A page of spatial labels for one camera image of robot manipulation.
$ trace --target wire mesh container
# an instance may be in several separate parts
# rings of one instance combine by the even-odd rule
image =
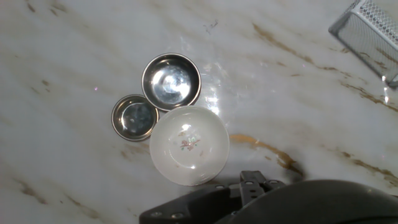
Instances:
[[[356,0],[329,32],[389,87],[398,87],[398,23],[373,0]]]

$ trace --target brown marble vein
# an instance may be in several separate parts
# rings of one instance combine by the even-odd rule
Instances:
[[[34,197],[39,203],[46,205],[47,201],[40,196],[31,186],[29,186],[26,182],[23,182],[21,180],[16,180],[14,179],[19,185],[22,187],[21,192],[23,194],[29,195]]]
[[[266,40],[269,43],[271,43],[272,45],[286,51],[286,52],[290,52],[291,54],[293,54],[294,56],[297,56],[301,59],[303,59],[304,61],[310,63],[310,64],[314,64],[313,60],[306,55],[302,55],[300,53],[298,53],[296,50],[291,49],[290,47],[288,47],[287,45],[285,45],[282,42],[279,42],[277,39],[275,39],[274,34],[271,32],[268,32],[264,29],[261,29],[258,25],[256,24],[252,24],[254,30],[257,32],[257,36],[260,37],[260,39],[262,40]]]
[[[391,171],[387,169],[380,169],[378,167],[367,164],[359,159],[354,159],[353,154],[349,154],[347,152],[341,151],[339,149],[334,150],[338,153],[338,155],[344,159],[347,159],[353,165],[360,166],[370,171],[372,174],[380,173],[383,175],[384,180],[388,182],[389,187],[398,187],[398,177],[396,177]]]
[[[394,111],[394,112],[398,112],[398,108],[396,108],[396,107],[394,107],[394,106],[391,106],[391,105],[388,105],[388,104],[385,104],[385,103],[384,103],[384,100],[376,98],[376,97],[373,96],[372,94],[368,93],[364,88],[362,88],[362,87],[355,87],[355,86],[353,86],[353,85],[344,83],[344,82],[342,82],[342,81],[339,81],[339,82],[340,82],[340,85],[342,85],[342,86],[344,86],[344,87],[346,87],[346,88],[348,88],[348,89],[350,89],[350,90],[354,90],[354,91],[358,92],[361,98],[368,99],[368,100],[372,101],[372,102],[375,103],[375,104],[383,105],[383,106],[385,106],[386,108],[388,108],[388,109],[390,109],[390,110],[392,110],[392,111]]]
[[[292,165],[296,161],[294,161],[286,152],[283,152],[273,146],[270,146],[264,142],[260,142],[259,140],[255,139],[253,137],[244,135],[244,134],[233,134],[233,135],[230,135],[229,138],[230,138],[231,142],[233,142],[233,143],[240,143],[240,144],[249,143],[251,145],[252,149],[257,149],[258,147],[261,147],[261,148],[270,150],[271,152],[273,152],[274,154],[277,155],[278,165],[303,176],[303,172],[301,172],[300,170],[298,170],[297,168],[295,168]]]
[[[83,212],[83,214],[85,214],[87,217],[90,217],[90,218],[92,218],[92,219],[97,219],[97,218],[100,217],[100,214],[99,214],[97,211],[95,211],[95,210],[93,210],[93,209],[91,209],[91,208],[89,208],[89,207],[87,207],[87,206],[82,205],[80,202],[77,202],[76,200],[74,200],[73,198],[71,198],[71,197],[69,197],[69,196],[67,196],[67,195],[66,195],[66,197],[67,197],[74,205],[76,205],[78,208],[80,208],[81,212]]]

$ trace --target white ceramic bowl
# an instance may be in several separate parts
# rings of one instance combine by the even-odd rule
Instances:
[[[208,182],[223,169],[229,154],[229,136],[213,112],[184,106],[161,117],[149,148],[163,176],[176,184],[194,186]]]

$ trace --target steel bowl rim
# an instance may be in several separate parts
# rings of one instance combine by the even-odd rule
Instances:
[[[127,138],[127,137],[123,136],[123,135],[116,129],[116,125],[115,125],[115,122],[114,122],[114,119],[113,119],[113,118],[114,118],[114,115],[115,115],[115,112],[116,112],[116,110],[117,110],[118,105],[119,105],[120,103],[122,103],[123,101],[125,101],[127,98],[130,98],[130,97],[142,98],[142,99],[144,99],[144,100],[146,100],[146,101],[149,102],[149,100],[148,100],[146,97],[144,97],[144,96],[142,96],[142,95],[139,95],[139,94],[131,94],[131,95],[127,95],[127,96],[122,97],[122,98],[121,98],[120,100],[118,100],[118,102],[116,102],[116,104],[113,106],[112,114],[111,114],[111,116],[112,116],[112,117],[111,117],[112,127],[113,127],[114,131],[115,131],[120,137],[122,137],[122,138],[125,139],[125,140],[128,140],[128,141],[142,141],[142,140],[147,139],[147,138],[152,134],[152,131],[154,130],[155,125],[156,125],[157,122],[159,121],[159,110],[154,106],[155,113],[156,113],[156,118],[155,118],[155,122],[154,122],[153,127],[151,127],[151,129],[148,131],[147,134],[145,134],[145,135],[143,135],[143,136],[140,136],[140,137],[137,138],[137,139]]]
[[[178,53],[166,53],[166,54],[161,54],[161,55],[156,56],[155,58],[153,58],[153,59],[147,64],[147,66],[145,67],[145,69],[144,69],[144,71],[143,71],[143,73],[142,73],[141,88],[142,88],[142,92],[144,93],[145,98],[147,99],[147,101],[148,101],[152,106],[154,106],[155,108],[157,108],[157,109],[159,109],[159,110],[161,110],[161,111],[166,111],[166,112],[171,111],[171,110],[173,110],[173,109],[175,109],[175,108],[178,108],[178,107],[181,107],[181,106],[176,106],[176,107],[174,107],[174,108],[172,108],[172,109],[165,109],[165,108],[161,108],[161,107],[155,105],[155,103],[153,103],[153,102],[148,98],[147,93],[146,93],[145,90],[144,90],[144,78],[145,78],[145,76],[146,76],[146,73],[147,73],[148,68],[149,68],[157,59],[159,59],[159,58],[161,58],[161,57],[164,57],[164,56],[168,56],[168,55],[179,56],[179,57],[181,57],[181,58],[184,58],[184,59],[187,60],[188,62],[190,62],[190,63],[193,65],[193,67],[195,68],[195,70],[197,71],[197,75],[198,75],[198,77],[199,77],[199,85],[198,85],[198,91],[197,91],[197,93],[195,94],[195,96],[193,97],[193,99],[189,102],[189,104],[187,104],[187,105],[182,105],[182,106],[190,106],[190,105],[192,105],[194,102],[196,102],[196,100],[198,99],[199,94],[200,94],[200,92],[201,92],[201,74],[200,74],[200,71],[199,71],[197,65],[195,65],[195,63],[193,63],[193,61],[192,61],[191,59],[189,59],[188,57],[186,57],[186,56],[184,56],[184,55],[182,55],[182,54],[178,54]]]

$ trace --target black plastic object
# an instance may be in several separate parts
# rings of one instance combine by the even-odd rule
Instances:
[[[314,180],[273,190],[236,214],[228,224],[377,223],[398,218],[398,199],[365,185]]]
[[[239,189],[210,185],[142,213],[139,223],[214,223],[241,207]]]
[[[242,171],[238,189],[209,185],[141,214],[140,224],[398,224],[398,198],[339,180],[286,186]]]

